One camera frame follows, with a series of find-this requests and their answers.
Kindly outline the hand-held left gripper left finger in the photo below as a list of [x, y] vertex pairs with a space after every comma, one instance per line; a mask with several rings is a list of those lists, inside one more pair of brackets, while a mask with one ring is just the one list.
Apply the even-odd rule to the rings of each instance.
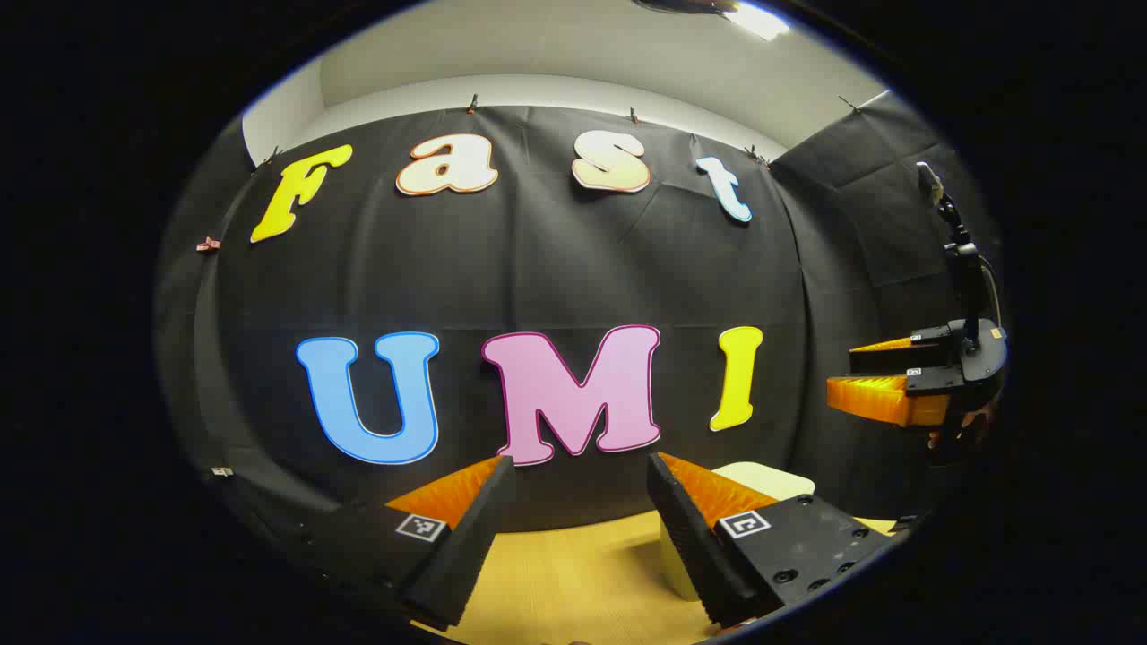
[[305, 522], [302, 564], [356, 605], [437, 630], [460, 623], [515, 499], [496, 456], [387, 502], [375, 490]]

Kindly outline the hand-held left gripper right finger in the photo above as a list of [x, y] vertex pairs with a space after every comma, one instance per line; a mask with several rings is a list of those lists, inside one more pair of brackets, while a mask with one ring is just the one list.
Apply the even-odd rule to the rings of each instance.
[[649, 456], [647, 491], [707, 616], [724, 628], [803, 603], [892, 542], [819, 495], [779, 502], [666, 452]]

